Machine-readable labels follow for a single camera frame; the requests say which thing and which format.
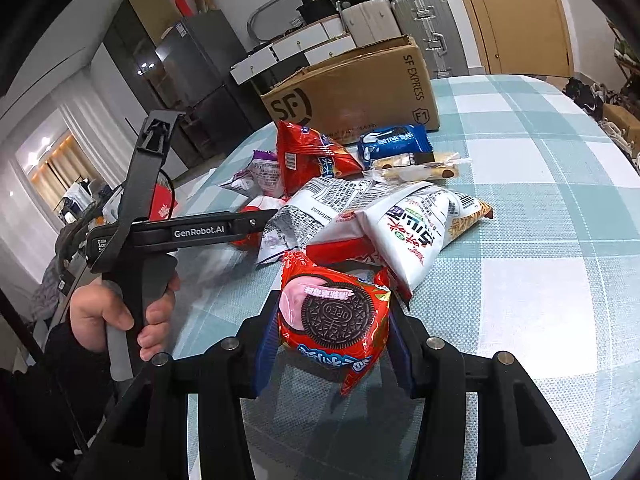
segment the suitcase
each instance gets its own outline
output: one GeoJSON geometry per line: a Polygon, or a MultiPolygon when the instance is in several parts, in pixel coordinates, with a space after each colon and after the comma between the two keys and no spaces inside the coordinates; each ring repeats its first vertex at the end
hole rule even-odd
{"type": "Polygon", "coordinates": [[[342,11],[342,20],[356,46],[402,36],[389,0],[371,0],[342,11]]]}
{"type": "Polygon", "coordinates": [[[403,34],[422,50],[431,78],[469,75],[462,40],[447,0],[393,0],[403,34]]]}

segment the box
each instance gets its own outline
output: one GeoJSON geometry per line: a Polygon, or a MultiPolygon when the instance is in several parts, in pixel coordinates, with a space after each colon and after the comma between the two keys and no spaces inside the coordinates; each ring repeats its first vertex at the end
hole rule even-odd
{"type": "Polygon", "coordinates": [[[429,72],[408,36],[303,68],[263,95],[262,101],[274,121],[309,126],[342,144],[396,124],[440,127],[429,72]]]}
{"type": "Polygon", "coordinates": [[[129,2],[155,46],[160,45],[164,31],[180,20],[180,14],[169,0],[129,0],[129,2]]]}
{"type": "Polygon", "coordinates": [[[617,105],[605,104],[602,115],[620,130],[624,130],[623,137],[632,145],[633,156],[637,156],[640,151],[640,121],[626,108],[617,105]]]}

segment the bolt head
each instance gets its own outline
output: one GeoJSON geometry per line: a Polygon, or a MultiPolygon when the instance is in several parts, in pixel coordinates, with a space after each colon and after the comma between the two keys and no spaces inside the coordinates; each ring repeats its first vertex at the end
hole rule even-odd
{"type": "Polygon", "coordinates": [[[220,346],[225,350],[235,350],[240,346],[240,340],[237,337],[225,337],[220,342],[220,346]]]}
{"type": "Polygon", "coordinates": [[[498,361],[503,365],[512,365],[516,358],[509,352],[498,352],[498,361]]]}
{"type": "Polygon", "coordinates": [[[169,354],[167,352],[160,352],[151,358],[151,364],[153,366],[161,367],[167,364],[168,362],[169,362],[169,354]]]}
{"type": "Polygon", "coordinates": [[[430,337],[427,339],[427,346],[434,350],[444,348],[444,341],[439,337],[430,337]]]}

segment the checkered tablecloth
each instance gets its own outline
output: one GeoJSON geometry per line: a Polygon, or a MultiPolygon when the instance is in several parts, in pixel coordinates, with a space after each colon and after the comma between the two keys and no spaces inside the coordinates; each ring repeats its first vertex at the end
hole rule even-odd
{"type": "MultiPolygon", "coordinates": [[[[597,124],[526,76],[433,81],[436,151],[473,163],[448,185],[494,206],[441,252],[411,314],[460,351],[511,351],[536,381],[592,478],[611,478],[640,438],[640,178],[597,124]]],[[[188,214],[244,199],[215,184],[273,149],[247,139],[187,204],[188,214]]],[[[258,313],[279,264],[231,247],[179,253],[174,355],[203,352],[258,313]]],[[[259,478],[406,478],[422,403],[405,397],[388,357],[343,402],[340,374],[281,351],[271,383],[243,404],[259,478]]],[[[197,476],[196,397],[189,460],[197,476]]],[[[468,396],[465,478],[475,477],[477,399],[468,396]]]]}

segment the red snack package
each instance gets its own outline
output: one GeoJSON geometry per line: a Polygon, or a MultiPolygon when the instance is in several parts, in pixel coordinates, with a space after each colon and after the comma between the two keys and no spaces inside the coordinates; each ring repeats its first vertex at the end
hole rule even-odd
{"type": "MultiPolygon", "coordinates": [[[[287,203],[286,200],[281,198],[272,198],[270,196],[257,196],[246,206],[244,206],[239,212],[245,213],[247,211],[264,211],[265,209],[280,209],[287,203]]],[[[245,236],[242,240],[237,242],[231,242],[232,245],[241,249],[251,249],[260,246],[260,237],[262,233],[251,233],[245,236]]]]}
{"type": "Polygon", "coordinates": [[[315,176],[343,178],[362,172],[344,147],[307,126],[279,121],[276,151],[287,196],[315,176]]]}
{"type": "Polygon", "coordinates": [[[385,348],[391,295],[386,269],[371,284],[318,267],[300,251],[288,251],[282,263],[280,339],[320,364],[348,367],[340,387],[345,396],[385,348]]]}

